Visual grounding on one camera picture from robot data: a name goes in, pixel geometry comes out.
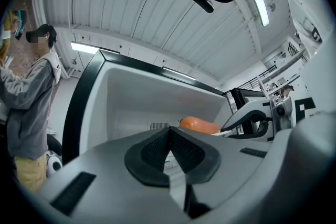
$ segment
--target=orange object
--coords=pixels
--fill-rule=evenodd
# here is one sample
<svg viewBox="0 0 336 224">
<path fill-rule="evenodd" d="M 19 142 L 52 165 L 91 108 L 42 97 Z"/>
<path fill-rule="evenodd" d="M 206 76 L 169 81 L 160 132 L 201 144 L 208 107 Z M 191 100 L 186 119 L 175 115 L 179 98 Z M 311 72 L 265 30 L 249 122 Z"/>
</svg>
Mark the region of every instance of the orange object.
<svg viewBox="0 0 336 224">
<path fill-rule="evenodd" d="M 187 128 L 193 131 L 202 132 L 206 134 L 219 133 L 219 125 L 195 117 L 186 117 L 180 122 L 180 127 Z"/>
</svg>

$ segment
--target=ceiling light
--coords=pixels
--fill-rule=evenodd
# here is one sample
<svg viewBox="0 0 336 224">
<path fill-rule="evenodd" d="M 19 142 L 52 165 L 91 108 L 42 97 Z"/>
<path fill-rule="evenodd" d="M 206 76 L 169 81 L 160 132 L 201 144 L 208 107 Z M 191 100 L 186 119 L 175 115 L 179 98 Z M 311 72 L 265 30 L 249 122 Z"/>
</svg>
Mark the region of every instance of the ceiling light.
<svg viewBox="0 0 336 224">
<path fill-rule="evenodd" d="M 181 72 L 175 71 L 175 70 L 173 70 L 173 69 L 170 69 L 170 68 L 167 68 L 167 67 L 162 67 L 162 68 L 165 69 L 165 70 L 168 70 L 168 71 L 170 71 L 170 72 L 173 72 L 173 73 L 179 74 L 179 75 L 181 75 L 181 76 L 184 76 L 184 77 L 186 77 L 186 78 L 189 78 L 189 79 L 192 79 L 192 80 L 196 80 L 196 79 L 193 78 L 193 77 L 190 77 L 190 76 L 188 76 L 188 75 L 186 75 L 186 74 L 183 74 L 183 73 L 181 73 Z"/>
<path fill-rule="evenodd" d="M 266 26 L 269 24 L 267 9 L 264 0 L 254 0 L 257 6 L 257 9 L 260 14 L 261 23 L 263 26 Z"/>
<path fill-rule="evenodd" d="M 113 54 L 118 54 L 118 55 L 120 54 L 120 52 L 118 51 L 103 49 L 103 48 L 99 48 L 93 45 L 88 45 L 88 44 L 83 44 L 83 43 L 78 43 L 78 42 L 71 42 L 71 46 L 73 50 L 83 51 L 89 54 L 96 54 L 97 50 L 105 50 Z"/>
</svg>

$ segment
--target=hood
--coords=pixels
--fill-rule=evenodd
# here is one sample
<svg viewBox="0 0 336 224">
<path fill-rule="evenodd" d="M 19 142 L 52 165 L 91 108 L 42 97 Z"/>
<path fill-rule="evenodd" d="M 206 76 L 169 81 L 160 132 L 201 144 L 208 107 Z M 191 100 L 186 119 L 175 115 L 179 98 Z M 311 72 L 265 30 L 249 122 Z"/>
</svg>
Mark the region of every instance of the hood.
<svg viewBox="0 0 336 224">
<path fill-rule="evenodd" d="M 42 60 L 47 60 L 51 64 L 52 70 L 54 72 L 56 84 L 57 84 L 61 77 L 61 65 L 59 63 L 58 55 L 54 52 L 50 52 L 42 56 L 41 58 L 39 58 L 34 64 L 37 64 Z"/>
</svg>

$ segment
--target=white shirt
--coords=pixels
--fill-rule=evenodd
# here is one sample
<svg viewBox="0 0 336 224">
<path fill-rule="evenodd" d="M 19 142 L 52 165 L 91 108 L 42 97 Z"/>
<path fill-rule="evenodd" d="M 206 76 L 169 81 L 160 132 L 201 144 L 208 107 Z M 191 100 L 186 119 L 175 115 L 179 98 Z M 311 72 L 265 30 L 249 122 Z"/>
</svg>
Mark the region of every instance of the white shirt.
<svg viewBox="0 0 336 224">
<path fill-rule="evenodd" d="M 304 44 L 310 58 L 335 31 L 335 16 L 327 0 L 288 0 L 292 12 L 294 26 Z M 321 40 L 315 35 L 316 28 Z"/>
</svg>

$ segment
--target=ceiling beam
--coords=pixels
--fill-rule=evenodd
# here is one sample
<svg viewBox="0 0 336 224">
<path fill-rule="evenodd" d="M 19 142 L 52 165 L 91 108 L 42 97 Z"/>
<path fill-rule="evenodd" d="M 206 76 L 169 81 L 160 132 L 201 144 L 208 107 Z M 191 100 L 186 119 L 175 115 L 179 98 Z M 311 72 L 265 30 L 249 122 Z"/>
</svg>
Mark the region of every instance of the ceiling beam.
<svg viewBox="0 0 336 224">
<path fill-rule="evenodd" d="M 56 31 L 62 31 L 62 30 L 68 30 L 70 31 L 69 29 L 69 26 L 68 24 L 53 24 L 54 28 Z M 187 67 L 189 67 L 190 69 L 194 69 L 194 66 L 167 52 L 167 51 L 164 51 L 156 46 L 152 46 L 148 43 L 145 43 L 145 42 L 142 42 L 140 40 L 137 40 L 137 39 L 133 39 L 129 36 L 125 36 L 125 35 L 122 35 L 122 34 L 118 34 L 118 33 L 115 33 L 115 32 L 112 32 L 112 31 L 108 31 L 108 30 L 105 30 L 105 29 L 99 29 L 99 28 L 94 28 L 94 27 L 89 27 L 89 26 L 83 26 L 83 25 L 72 25 L 71 26 L 71 32 L 74 33 L 74 34 L 85 34 L 85 35 L 89 35 L 89 36 L 96 36 L 98 38 L 110 38 L 110 39 L 114 39 L 116 42 L 118 43 L 124 43 L 126 42 L 127 45 L 129 46 L 139 46 L 141 48 L 144 48 L 144 49 L 147 49 L 147 50 L 150 50 L 158 55 L 163 55 L 165 58 L 167 58 L 167 60 L 169 59 L 172 59 L 174 61 L 177 61 Z M 195 71 L 201 73 L 202 75 L 204 76 L 207 76 L 210 80 L 211 80 L 211 84 L 218 84 L 218 79 L 211 75 L 210 73 L 207 73 L 206 71 L 204 71 L 203 69 L 201 68 L 196 68 Z"/>
<path fill-rule="evenodd" d="M 254 22 L 253 14 L 248 7 L 247 1 L 246 0 L 235 0 L 237 3 L 237 6 L 239 7 L 240 11 L 242 12 L 245 20 L 248 22 L 248 28 L 250 30 L 251 36 L 253 43 L 255 45 L 256 51 L 258 54 L 261 54 L 261 45 L 260 45 L 260 39 L 259 39 L 259 34 L 258 34 L 258 29 L 256 26 L 256 23 Z"/>
<path fill-rule="evenodd" d="M 267 57 L 269 54 L 271 54 L 274 50 L 276 50 L 278 47 L 280 47 L 288 38 L 289 36 L 295 31 L 295 27 L 293 25 L 293 22 L 291 22 L 282 32 L 280 32 L 275 38 L 273 38 L 268 45 L 265 46 L 264 51 L 261 54 L 253 54 L 244 62 L 239 64 L 236 68 L 233 70 L 230 70 L 230 73 L 227 73 L 226 76 L 221 78 L 219 84 L 224 84 L 229 79 L 235 77 L 236 75 L 242 73 L 252 65 L 254 65 L 256 62 L 263 60 L 265 57 Z"/>
</svg>

